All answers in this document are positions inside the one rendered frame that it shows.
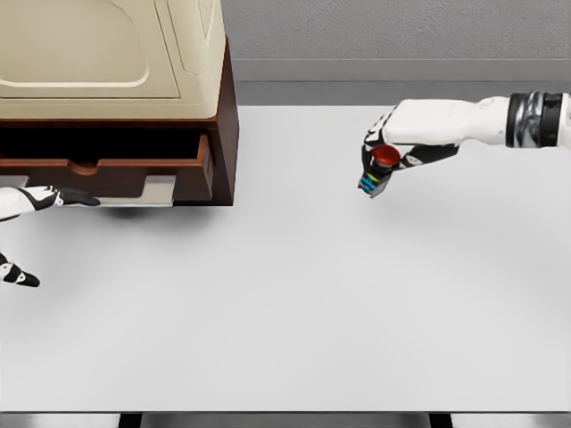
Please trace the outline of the brown cabinet with cream top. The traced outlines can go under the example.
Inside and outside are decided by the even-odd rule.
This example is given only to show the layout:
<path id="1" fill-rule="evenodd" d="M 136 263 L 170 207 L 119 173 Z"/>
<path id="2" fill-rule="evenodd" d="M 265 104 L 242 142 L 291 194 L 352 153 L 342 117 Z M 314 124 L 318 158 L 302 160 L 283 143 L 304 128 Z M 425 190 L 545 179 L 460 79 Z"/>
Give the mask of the brown cabinet with cream top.
<path id="1" fill-rule="evenodd" d="M 234 200 L 239 121 L 220 0 L 0 0 L 0 143 L 20 130 L 200 131 L 212 197 L 175 202 L 173 176 L 106 205 Z"/>

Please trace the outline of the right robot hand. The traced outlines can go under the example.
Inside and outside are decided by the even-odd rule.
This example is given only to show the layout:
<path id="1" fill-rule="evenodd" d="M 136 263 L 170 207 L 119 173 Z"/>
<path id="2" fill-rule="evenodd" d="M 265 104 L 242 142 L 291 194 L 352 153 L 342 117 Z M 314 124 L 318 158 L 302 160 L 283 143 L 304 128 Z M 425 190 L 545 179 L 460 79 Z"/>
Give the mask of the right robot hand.
<path id="1" fill-rule="evenodd" d="M 393 170 L 441 161 L 458 153 L 468 138 L 474 103 L 460 100 L 405 100 L 382 115 L 364 137 L 363 168 L 372 170 L 372 151 L 383 145 L 409 145 Z"/>

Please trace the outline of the brown cabinet drawer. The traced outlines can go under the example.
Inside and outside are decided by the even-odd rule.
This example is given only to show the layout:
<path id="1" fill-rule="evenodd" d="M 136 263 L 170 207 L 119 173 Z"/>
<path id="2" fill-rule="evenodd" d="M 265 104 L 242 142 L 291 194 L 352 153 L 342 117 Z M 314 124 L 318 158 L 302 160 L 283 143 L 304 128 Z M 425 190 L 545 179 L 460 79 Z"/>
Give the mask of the brown cabinet drawer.
<path id="1" fill-rule="evenodd" d="M 151 176 L 173 176 L 175 202 L 212 197 L 212 159 L 200 131 L 151 129 L 16 133 L 0 143 L 0 176 L 27 176 L 29 184 L 74 187 L 95 197 L 135 198 Z"/>

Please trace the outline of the red push-button switch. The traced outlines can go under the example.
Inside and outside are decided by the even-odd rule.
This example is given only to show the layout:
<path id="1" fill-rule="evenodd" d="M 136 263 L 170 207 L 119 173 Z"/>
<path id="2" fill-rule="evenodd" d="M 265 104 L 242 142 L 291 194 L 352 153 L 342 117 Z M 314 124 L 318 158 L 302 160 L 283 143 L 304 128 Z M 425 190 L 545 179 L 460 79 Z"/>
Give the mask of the red push-button switch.
<path id="1" fill-rule="evenodd" d="M 381 194 L 395 168 L 400 164 L 401 155 L 391 145 L 382 144 L 375 148 L 361 147 L 363 173 L 358 188 L 370 198 Z"/>

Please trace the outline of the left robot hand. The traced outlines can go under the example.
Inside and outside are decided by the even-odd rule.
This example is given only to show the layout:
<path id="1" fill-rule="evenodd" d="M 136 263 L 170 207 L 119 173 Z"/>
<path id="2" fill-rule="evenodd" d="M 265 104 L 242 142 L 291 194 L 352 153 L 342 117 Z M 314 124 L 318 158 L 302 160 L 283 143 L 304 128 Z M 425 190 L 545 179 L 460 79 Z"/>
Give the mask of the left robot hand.
<path id="1" fill-rule="evenodd" d="M 0 187 L 0 223 L 22 214 L 52 207 L 81 205 L 99 206 L 101 201 L 91 193 L 75 188 L 53 185 L 28 187 Z M 0 252 L 0 282 L 37 288 L 39 279 L 24 271 Z"/>

